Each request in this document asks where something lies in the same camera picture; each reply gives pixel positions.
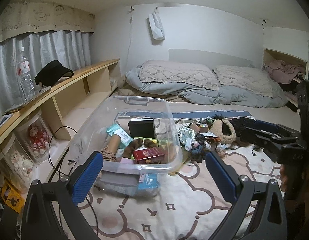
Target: plastic storage box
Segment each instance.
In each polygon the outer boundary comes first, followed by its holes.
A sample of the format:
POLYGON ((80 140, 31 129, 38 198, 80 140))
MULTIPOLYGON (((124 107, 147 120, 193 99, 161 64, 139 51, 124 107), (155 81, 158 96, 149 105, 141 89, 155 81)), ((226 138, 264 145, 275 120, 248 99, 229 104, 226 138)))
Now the plastic storage box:
POLYGON ((37 164, 48 159, 48 148, 51 140, 50 156, 54 153, 51 149, 54 140, 51 131, 41 117, 41 110, 29 121, 21 123, 16 128, 16 132, 37 164))
POLYGON ((26 193, 30 183, 38 178, 38 169, 21 144, 11 133, 0 148, 0 171, 21 193, 26 193))
POLYGON ((129 96, 107 98, 96 108, 74 136, 69 149, 71 158, 79 165, 83 164, 93 151, 101 152, 107 145, 110 139, 106 133, 107 127, 117 122, 129 133, 128 122, 131 118, 155 119, 157 139, 166 152, 165 160, 161 164, 149 165, 104 161, 101 180, 97 180, 103 188, 112 185, 130 187, 131 190, 138 186, 140 174, 156 174, 160 183, 167 173, 176 171, 182 164, 180 142, 168 102, 159 98, 129 96))

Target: red box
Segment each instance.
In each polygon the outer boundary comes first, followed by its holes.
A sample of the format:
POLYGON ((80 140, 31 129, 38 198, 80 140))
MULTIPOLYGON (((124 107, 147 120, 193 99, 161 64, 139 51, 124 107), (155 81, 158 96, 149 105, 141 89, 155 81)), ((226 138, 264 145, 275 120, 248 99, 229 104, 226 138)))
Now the red box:
POLYGON ((165 153, 163 149, 159 147, 148 148, 133 152, 133 157, 138 164, 151 164, 159 161, 163 161, 165 153))

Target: white wall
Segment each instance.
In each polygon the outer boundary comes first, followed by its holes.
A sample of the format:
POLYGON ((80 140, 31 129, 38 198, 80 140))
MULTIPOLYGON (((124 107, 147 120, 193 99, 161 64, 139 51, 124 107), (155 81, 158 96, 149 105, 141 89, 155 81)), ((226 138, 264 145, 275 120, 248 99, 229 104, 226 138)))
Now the white wall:
POLYGON ((280 27, 264 28, 264 48, 309 60, 309 33, 280 27))
POLYGON ((130 7, 113 8, 96 16, 90 39, 92 62, 120 58, 121 73, 149 59, 168 60, 169 49, 194 49, 224 53, 253 61, 261 67, 263 32, 260 25, 208 7, 175 4, 134 6, 129 47, 130 7), (148 16, 159 6, 166 39, 153 41, 148 16))

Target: rope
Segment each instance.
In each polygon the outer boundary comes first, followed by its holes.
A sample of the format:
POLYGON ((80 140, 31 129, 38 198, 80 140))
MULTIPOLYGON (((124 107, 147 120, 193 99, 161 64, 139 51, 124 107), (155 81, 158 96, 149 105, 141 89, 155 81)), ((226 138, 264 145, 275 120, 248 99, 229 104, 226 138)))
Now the rope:
POLYGON ((115 162, 115 153, 107 150, 108 146, 104 147, 101 151, 104 161, 115 162))

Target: headboard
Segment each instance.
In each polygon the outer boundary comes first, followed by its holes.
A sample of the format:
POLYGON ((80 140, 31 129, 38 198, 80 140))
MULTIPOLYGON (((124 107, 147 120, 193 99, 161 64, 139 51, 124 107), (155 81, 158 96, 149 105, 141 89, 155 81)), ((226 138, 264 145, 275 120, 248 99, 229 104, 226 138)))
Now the headboard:
POLYGON ((227 54, 192 49, 169 49, 169 61, 198 63, 209 68, 218 65, 247 67, 253 63, 251 60, 227 54))

